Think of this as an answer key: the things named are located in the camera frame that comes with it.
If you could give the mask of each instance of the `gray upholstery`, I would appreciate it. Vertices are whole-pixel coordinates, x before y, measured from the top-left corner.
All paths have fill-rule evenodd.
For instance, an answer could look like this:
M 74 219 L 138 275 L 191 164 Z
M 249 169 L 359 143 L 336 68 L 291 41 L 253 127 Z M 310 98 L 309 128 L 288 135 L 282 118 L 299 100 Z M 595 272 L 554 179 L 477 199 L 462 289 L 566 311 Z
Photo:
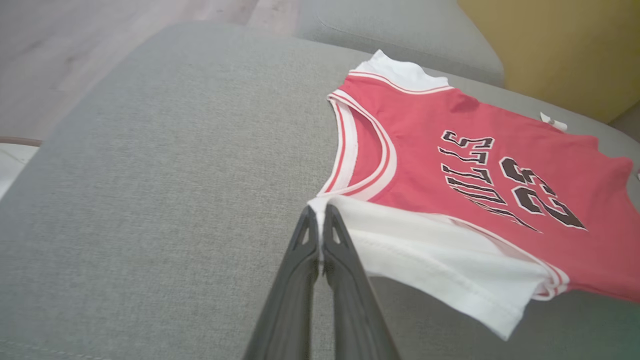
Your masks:
M 368 57 L 207 22 L 135 50 L 0 202 L 0 359 L 239 359 L 298 215 L 332 168 L 325 96 Z M 617 130 L 450 79 L 482 101 L 598 135 L 606 154 L 640 164 L 640 144 Z M 639 207 L 640 183 L 629 190 Z M 579 292 L 533 302 L 505 343 L 428 295 L 373 284 L 405 360 L 640 353 L 636 304 Z M 314 359 L 333 359 L 331 303 L 319 278 Z
M 502 86 L 498 56 L 456 0 L 301 0 L 296 36 Z

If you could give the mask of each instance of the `gray ottoman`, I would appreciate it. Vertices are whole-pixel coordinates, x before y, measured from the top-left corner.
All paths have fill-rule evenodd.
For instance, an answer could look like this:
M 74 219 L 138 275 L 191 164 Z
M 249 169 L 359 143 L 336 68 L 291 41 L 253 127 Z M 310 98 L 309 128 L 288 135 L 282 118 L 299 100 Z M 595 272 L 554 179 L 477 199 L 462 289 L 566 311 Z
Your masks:
M 241 358 L 300 211 L 332 169 L 326 94 L 369 57 L 209 22 L 168 28 L 133 52 L 0 201 L 0 359 Z M 604 124 L 448 77 L 640 164 L 640 144 Z M 638 208 L 640 182 L 629 181 Z M 503 342 L 429 295 L 372 283 L 404 360 L 640 354 L 637 304 L 581 292 L 533 302 Z M 332 326 L 320 277 L 314 359 L 333 359 Z
M 504 82 L 500 59 L 456 0 L 301 0 L 296 36 Z

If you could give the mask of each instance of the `clothing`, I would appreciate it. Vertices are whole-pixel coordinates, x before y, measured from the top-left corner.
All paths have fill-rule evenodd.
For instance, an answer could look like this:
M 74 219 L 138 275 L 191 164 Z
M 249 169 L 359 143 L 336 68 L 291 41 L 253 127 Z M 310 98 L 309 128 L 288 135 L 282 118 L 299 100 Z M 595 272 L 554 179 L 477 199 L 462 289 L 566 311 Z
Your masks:
M 381 51 L 349 72 L 329 100 L 340 140 L 332 175 L 319 195 L 360 200 L 348 206 L 354 214 L 367 201 L 406 211 L 398 217 L 438 214 L 447 220 L 447 230 L 436 239 L 402 231 L 409 223 L 424 222 L 424 215 L 411 221 L 375 218 L 393 238 L 387 245 L 448 265 L 437 273 L 442 280 L 437 286 L 422 274 L 414 275 L 419 284 L 410 284 L 408 274 L 392 278 L 468 313 L 503 338 L 517 323 L 504 320 L 506 304 L 523 309 L 529 298 L 548 300 L 570 289 L 640 300 L 640 265 L 634 259 L 640 250 L 640 215 L 626 191 L 632 163 L 599 153 L 595 137 L 564 134 L 480 103 L 446 78 L 428 76 L 418 65 L 391 60 Z M 433 224 L 425 224 L 422 232 L 430 233 Z M 378 272 L 388 276 L 407 266 L 391 250 L 367 258 L 369 249 L 384 241 L 367 242 L 375 238 L 373 220 L 362 228 L 369 229 L 367 236 L 352 237 L 358 252 L 366 254 L 367 270 L 384 261 L 386 270 Z M 452 237 L 460 228 L 469 233 Z M 434 243 L 441 251 L 431 248 Z M 492 257 L 496 254 L 499 261 Z M 529 282 L 525 300 L 509 295 L 514 282 L 527 282 L 513 278 L 523 268 L 524 279 L 538 281 Z M 460 279 L 466 281 L 464 300 L 447 300 Z M 478 293 L 492 296 L 490 311 L 481 309 Z

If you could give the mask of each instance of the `red fabric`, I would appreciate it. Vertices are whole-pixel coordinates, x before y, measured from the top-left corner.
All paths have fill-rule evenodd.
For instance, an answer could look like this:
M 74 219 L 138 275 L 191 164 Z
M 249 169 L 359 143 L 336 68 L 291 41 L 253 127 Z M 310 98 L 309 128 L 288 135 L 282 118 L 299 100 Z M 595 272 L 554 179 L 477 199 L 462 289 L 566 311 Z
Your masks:
M 570 288 L 640 300 L 640 215 L 627 195 L 626 183 L 632 170 L 629 159 L 601 154 L 595 137 L 562 133 L 543 122 L 483 104 L 458 89 L 406 94 L 375 79 L 349 76 L 340 90 L 380 122 L 396 147 L 395 176 L 369 201 L 460 218 L 560 268 L 569 276 Z M 375 169 L 374 165 L 380 162 L 381 145 L 371 124 L 351 111 L 358 129 L 353 184 Z M 455 133 L 454 141 L 459 143 L 462 138 L 493 138 L 491 149 L 473 149 L 483 142 L 462 147 L 445 141 L 446 131 Z M 488 158 L 485 165 L 465 162 L 444 154 L 438 147 L 464 158 L 479 156 L 472 152 L 487 152 Z M 517 163 L 518 167 L 511 168 L 520 173 L 532 170 L 536 175 L 529 176 L 533 184 L 507 177 L 500 165 L 505 157 Z M 492 183 L 446 173 L 443 164 L 450 170 L 476 175 L 471 167 L 486 169 Z M 506 204 L 457 192 L 447 183 L 446 176 L 454 182 L 494 189 Z M 546 182 L 546 188 L 540 179 Z M 518 186 L 534 191 L 552 210 L 564 212 L 553 199 L 564 204 L 585 229 L 565 225 L 550 215 L 538 199 L 531 202 L 542 214 L 519 206 L 513 193 Z M 548 188 L 555 197 L 545 191 Z M 493 197 L 489 192 L 465 186 L 458 189 Z M 516 223 L 514 218 L 492 213 L 483 204 L 509 211 L 533 229 Z

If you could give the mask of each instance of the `floor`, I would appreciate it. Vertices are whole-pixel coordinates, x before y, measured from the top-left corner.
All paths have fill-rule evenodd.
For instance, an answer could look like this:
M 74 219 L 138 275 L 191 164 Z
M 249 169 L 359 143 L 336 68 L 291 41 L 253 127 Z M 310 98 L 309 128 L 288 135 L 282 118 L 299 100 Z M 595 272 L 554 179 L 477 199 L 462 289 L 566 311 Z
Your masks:
M 38 150 L 3 142 L 46 140 L 96 82 L 153 34 L 178 22 L 215 20 L 291 35 L 298 1 L 0 1 L 0 199 Z

